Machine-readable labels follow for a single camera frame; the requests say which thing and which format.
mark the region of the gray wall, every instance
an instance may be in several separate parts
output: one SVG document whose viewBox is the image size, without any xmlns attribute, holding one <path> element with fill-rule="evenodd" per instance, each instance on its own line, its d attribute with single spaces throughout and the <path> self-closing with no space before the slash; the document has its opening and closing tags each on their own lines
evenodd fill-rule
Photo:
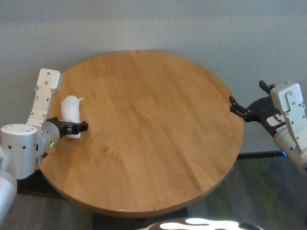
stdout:
<svg viewBox="0 0 307 230">
<path fill-rule="evenodd" d="M 297 81 L 307 100 L 305 0 L 1 0 L 0 126 L 26 121 L 41 68 L 127 49 L 195 60 L 243 105 L 265 96 L 261 79 Z M 276 149 L 246 124 L 242 152 Z"/>
</svg>

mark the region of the round wooden table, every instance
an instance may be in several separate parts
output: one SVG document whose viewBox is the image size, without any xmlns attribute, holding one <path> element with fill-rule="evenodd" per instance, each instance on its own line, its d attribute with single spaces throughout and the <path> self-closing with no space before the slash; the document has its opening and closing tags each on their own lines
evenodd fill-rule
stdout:
<svg viewBox="0 0 307 230">
<path fill-rule="evenodd" d="M 63 73 L 52 116 L 84 98 L 80 139 L 62 138 L 40 169 L 65 197 L 96 212 L 149 217 L 210 193 L 236 161 L 243 121 L 230 90 L 204 67 L 156 51 L 115 52 Z"/>
</svg>

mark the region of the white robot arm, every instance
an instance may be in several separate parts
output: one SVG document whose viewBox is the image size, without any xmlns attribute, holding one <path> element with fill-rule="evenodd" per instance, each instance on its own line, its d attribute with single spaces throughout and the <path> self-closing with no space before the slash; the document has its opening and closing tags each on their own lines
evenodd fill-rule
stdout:
<svg viewBox="0 0 307 230">
<path fill-rule="evenodd" d="M 259 86 L 268 97 L 244 108 L 230 96 L 230 111 L 246 122 L 261 123 L 276 145 L 307 175 L 307 120 L 299 85 L 287 81 L 275 86 L 260 81 Z"/>
<path fill-rule="evenodd" d="M 27 123 L 6 125 L 0 130 L 0 226 L 16 196 L 16 180 L 31 175 L 43 154 L 61 137 L 88 129 L 86 121 L 77 124 L 59 121 L 57 117 L 48 119 L 61 80 L 60 72 L 41 69 Z"/>
</svg>

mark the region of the white cloth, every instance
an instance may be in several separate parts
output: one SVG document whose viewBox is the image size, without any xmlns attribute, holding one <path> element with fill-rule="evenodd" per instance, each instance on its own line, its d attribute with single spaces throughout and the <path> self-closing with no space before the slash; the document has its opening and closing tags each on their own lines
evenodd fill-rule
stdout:
<svg viewBox="0 0 307 230">
<path fill-rule="evenodd" d="M 76 96 L 68 96 L 65 98 L 64 101 L 61 101 L 61 111 L 62 111 L 62 120 L 80 123 L 80 112 L 79 112 L 79 105 L 80 101 L 83 98 L 77 98 Z M 81 133 L 77 135 L 66 135 L 69 138 L 80 138 Z"/>
</svg>

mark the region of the gray carpet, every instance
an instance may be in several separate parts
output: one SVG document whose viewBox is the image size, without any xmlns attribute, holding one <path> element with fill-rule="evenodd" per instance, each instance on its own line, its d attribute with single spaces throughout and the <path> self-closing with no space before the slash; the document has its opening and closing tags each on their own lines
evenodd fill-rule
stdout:
<svg viewBox="0 0 307 230">
<path fill-rule="evenodd" d="M 216 190 L 188 207 L 188 214 L 254 223 L 265 230 L 306 230 L 306 194 L 307 177 L 289 159 L 238 160 Z M 122 219 L 94 216 L 95 230 L 126 230 L 119 227 Z M 3 229 L 91 230 L 92 220 L 90 210 L 67 200 L 18 195 Z M 129 229 L 137 229 L 140 220 L 127 223 Z"/>
</svg>

